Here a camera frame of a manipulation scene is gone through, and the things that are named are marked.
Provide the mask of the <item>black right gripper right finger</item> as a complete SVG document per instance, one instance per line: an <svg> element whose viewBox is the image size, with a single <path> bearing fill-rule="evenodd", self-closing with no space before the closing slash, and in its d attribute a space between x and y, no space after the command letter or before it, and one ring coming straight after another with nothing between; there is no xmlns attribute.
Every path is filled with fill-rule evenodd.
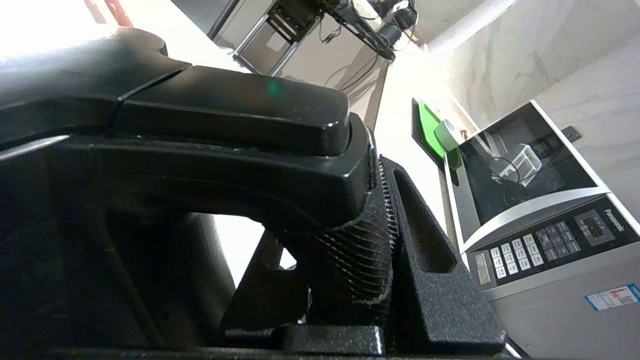
<svg viewBox="0 0 640 360"><path fill-rule="evenodd" d="M506 345L503 323L482 295L407 171L380 165L398 226L387 335L402 356L492 357Z"/></svg>

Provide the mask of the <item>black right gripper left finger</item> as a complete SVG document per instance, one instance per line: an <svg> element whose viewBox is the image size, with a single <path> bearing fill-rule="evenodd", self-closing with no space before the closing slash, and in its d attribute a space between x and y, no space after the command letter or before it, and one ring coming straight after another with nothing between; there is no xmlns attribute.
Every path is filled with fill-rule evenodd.
<svg viewBox="0 0 640 360"><path fill-rule="evenodd" d="M278 347L285 329L306 316L307 280L281 267L284 249L263 233L220 323L227 347Z"/></svg>

